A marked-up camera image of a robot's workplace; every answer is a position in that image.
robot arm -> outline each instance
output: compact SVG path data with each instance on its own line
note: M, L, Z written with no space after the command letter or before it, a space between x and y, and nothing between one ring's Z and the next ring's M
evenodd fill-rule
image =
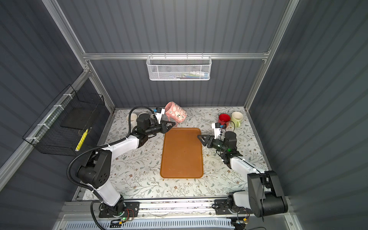
M140 148L148 140L149 135L156 135L159 132L166 133L175 125L175 122L161 121L164 109L156 108L153 111L157 122L150 118L149 114L141 114L137 118L137 127L129 136L119 143L99 149L98 152L91 151L87 161L78 169L78 178L93 188L93 193L105 204L104 208L108 209L112 216L121 215L125 209L124 198L109 180L112 159Z
M225 132L222 141L218 137L220 123L212 124L212 128L215 135L198 135L198 139L207 148L219 151L224 164L238 172L248 182L248 192L231 192L226 207L234 212L241 207L250 208L257 217L287 212L286 198L277 174L274 171L264 171L245 160L237 151L234 132ZM270 191L264 191L264 188L269 188Z

white mug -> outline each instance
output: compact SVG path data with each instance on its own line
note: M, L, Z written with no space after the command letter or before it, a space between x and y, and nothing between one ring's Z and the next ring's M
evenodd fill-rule
M146 113L146 112L143 112L143 113L138 114L138 117L139 117L141 114L144 114L144 113ZM148 114L148 113L146 113L146 114Z
M241 112L233 112L231 114L230 121L234 122L236 128L240 127L240 123L243 120L243 114Z
M131 129L133 129L134 127L136 127L137 126L137 114L135 114L135 113L132 113L131 115L130 115L130 124L131 124Z

yellow pen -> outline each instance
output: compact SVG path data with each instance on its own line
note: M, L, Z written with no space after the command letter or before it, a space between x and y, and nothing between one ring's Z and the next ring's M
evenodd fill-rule
M83 135L81 137L81 140L79 141L77 147L75 148L76 152L78 152L81 149L81 147L83 145L83 142L84 142L84 139L86 139L87 134L88 134L88 129L83 133Z

corrugated wall panel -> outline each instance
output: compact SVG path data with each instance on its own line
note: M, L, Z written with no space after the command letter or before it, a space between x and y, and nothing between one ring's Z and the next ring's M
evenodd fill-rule
M287 0L59 1L89 53L268 50Z
M83 69L41 1L0 0L0 35L3 165L27 129ZM90 81L81 90L96 93ZM101 134L107 109L100 116L95 131ZM0 192L0 229L51 229L76 188L65 176L71 160L33 150Z
M116 107L244 105L262 60L213 60L209 81L151 81L144 60L92 60Z
M0 165L82 72L40 1L0 1Z
M365 229L368 2L302 0L250 113L303 229Z

white bracket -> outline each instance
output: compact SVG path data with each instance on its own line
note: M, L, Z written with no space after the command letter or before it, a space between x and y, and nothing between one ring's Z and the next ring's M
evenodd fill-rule
M165 109L161 109L161 112L158 112L157 109L154 109L154 116L156 116L157 118L157 121L159 122L159 124L161 124L161 118L162 118L162 115L165 114Z
M220 135L221 135L221 128L220 128L220 126L218 128L216 128L216 123L212 123L212 128L213 128L213 131L215 133L215 139L219 139L220 138Z

